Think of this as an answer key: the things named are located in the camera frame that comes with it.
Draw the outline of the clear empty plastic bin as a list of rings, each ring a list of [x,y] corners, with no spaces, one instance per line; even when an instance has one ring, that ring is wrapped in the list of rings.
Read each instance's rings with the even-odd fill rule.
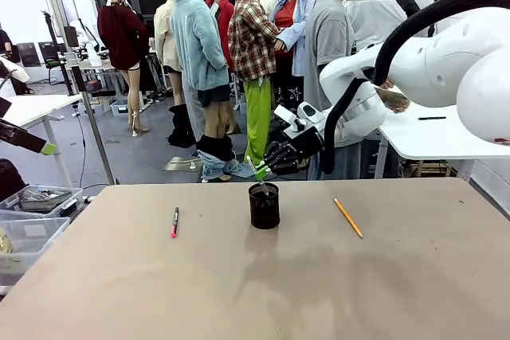
[[[0,221],[0,286],[15,285],[69,224],[69,217]]]

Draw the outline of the mannequin in cream jacket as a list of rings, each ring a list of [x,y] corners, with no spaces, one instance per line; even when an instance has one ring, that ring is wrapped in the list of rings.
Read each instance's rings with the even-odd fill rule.
[[[175,147],[187,148],[193,145],[193,135],[189,133],[186,104],[182,93],[182,67],[178,58],[175,36],[171,32],[171,13],[175,0],[166,0],[155,11],[154,31],[155,50],[159,63],[168,72],[174,97],[174,129],[168,137],[168,143]]]

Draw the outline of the mannequin in blue fleece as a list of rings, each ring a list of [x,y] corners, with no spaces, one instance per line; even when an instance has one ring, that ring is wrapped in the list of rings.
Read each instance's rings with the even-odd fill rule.
[[[175,0],[171,30],[186,81],[205,116],[204,132],[196,142],[202,180],[227,182],[237,171],[237,159],[226,134],[230,81],[218,24],[204,0]]]

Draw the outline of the person in white shirt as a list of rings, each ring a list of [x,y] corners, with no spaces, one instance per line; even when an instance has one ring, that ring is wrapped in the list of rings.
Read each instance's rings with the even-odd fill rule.
[[[348,0],[343,4],[354,32],[356,52],[383,43],[407,19],[396,0]]]

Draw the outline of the square mannequin base plate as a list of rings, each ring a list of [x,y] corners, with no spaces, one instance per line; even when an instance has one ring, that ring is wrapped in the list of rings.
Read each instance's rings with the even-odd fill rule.
[[[200,172],[202,170],[202,160],[199,157],[173,157],[167,162],[163,170],[177,172]]]

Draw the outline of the black mesh pen holder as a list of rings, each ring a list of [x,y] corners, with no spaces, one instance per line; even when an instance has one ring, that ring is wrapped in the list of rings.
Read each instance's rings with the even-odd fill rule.
[[[250,221],[256,229],[274,229],[280,224],[279,188],[272,183],[249,187]]]

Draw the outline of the clear plastic bin with parts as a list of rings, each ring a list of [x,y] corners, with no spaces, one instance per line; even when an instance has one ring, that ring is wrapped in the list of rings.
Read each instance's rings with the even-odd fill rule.
[[[0,221],[68,217],[83,207],[81,188],[28,185],[0,202]]]

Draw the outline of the mannequin in plaid hoodie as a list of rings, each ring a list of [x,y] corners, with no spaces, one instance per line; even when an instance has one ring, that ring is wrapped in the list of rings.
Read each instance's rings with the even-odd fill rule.
[[[258,165],[268,142],[272,110],[271,75],[276,72],[275,40],[280,30],[260,0],[235,0],[228,28],[233,72],[243,83],[246,99],[245,160]]]

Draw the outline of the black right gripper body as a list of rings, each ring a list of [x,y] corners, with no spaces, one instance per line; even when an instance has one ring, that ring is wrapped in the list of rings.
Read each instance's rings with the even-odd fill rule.
[[[284,144],[283,159],[286,162],[301,161],[319,153],[324,141],[315,127],[302,131],[300,135]]]

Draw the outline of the mannequin in maroon sweater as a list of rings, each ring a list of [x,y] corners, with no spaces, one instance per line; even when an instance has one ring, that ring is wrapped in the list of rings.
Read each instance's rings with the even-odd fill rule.
[[[127,90],[128,124],[136,137],[148,131],[140,122],[140,63],[149,50],[145,24],[123,0],[107,0],[98,12],[97,28],[110,63],[120,72]]]

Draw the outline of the green white pen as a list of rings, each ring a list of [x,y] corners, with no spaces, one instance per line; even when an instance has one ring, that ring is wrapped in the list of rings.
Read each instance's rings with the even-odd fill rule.
[[[264,162],[261,162],[258,166],[256,166],[249,155],[245,157],[247,160],[255,178],[257,179],[261,190],[264,192],[266,196],[269,196],[269,189],[267,188],[264,178],[268,173],[268,167]]]

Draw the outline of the slanted metal pole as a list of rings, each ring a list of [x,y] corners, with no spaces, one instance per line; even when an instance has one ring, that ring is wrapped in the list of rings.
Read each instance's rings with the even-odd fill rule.
[[[97,126],[94,112],[93,112],[91,104],[88,100],[88,93],[87,93],[84,79],[83,79],[83,76],[82,76],[82,73],[81,73],[81,70],[79,67],[79,62],[77,60],[75,53],[73,52],[73,50],[71,49],[71,47],[69,45],[69,40],[65,33],[65,26],[64,26],[62,14],[60,11],[60,7],[58,5],[58,0],[50,0],[50,3],[51,3],[51,8],[53,10],[53,14],[55,16],[58,28],[61,31],[61,35],[62,35],[64,44],[65,44],[66,50],[63,52],[63,55],[66,59],[66,63],[70,67],[71,73],[73,74],[75,88],[77,89],[77,91],[79,92],[79,94],[82,97],[84,108],[88,115],[88,121],[89,121],[91,130],[92,130],[92,134],[96,141],[96,146],[99,151],[100,158],[103,163],[104,171],[107,176],[108,184],[110,186],[114,186],[116,184],[116,180],[113,176],[112,169],[111,169],[109,161],[108,161],[108,156],[107,156],[106,150],[104,149],[103,140],[100,136],[100,130]]]

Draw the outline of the mannequin in blue shirt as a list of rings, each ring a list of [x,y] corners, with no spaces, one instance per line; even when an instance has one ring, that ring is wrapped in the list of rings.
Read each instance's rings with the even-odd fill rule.
[[[296,110],[304,98],[305,26],[314,3],[315,0],[277,0],[270,16],[280,29],[273,86],[277,103],[287,109]]]

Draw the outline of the mannequin in red jacket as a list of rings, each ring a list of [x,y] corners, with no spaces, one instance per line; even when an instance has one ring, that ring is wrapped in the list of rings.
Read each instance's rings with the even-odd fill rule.
[[[228,46],[228,28],[233,16],[234,6],[230,0],[205,0],[205,3],[210,8],[210,12],[213,14],[218,24],[222,51],[228,64],[229,74],[231,75],[233,73],[233,62]]]

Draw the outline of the white desk with legs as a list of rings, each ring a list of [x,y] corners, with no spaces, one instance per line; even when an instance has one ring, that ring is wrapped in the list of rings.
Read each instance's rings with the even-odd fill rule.
[[[65,160],[61,152],[51,122],[60,121],[63,117],[56,117],[54,112],[82,100],[81,95],[32,95],[32,96],[10,96],[6,98],[10,107],[3,116],[9,123],[28,129],[40,123],[45,128],[49,142],[57,147],[53,157],[61,174],[63,186],[72,187],[73,183],[69,176]]]

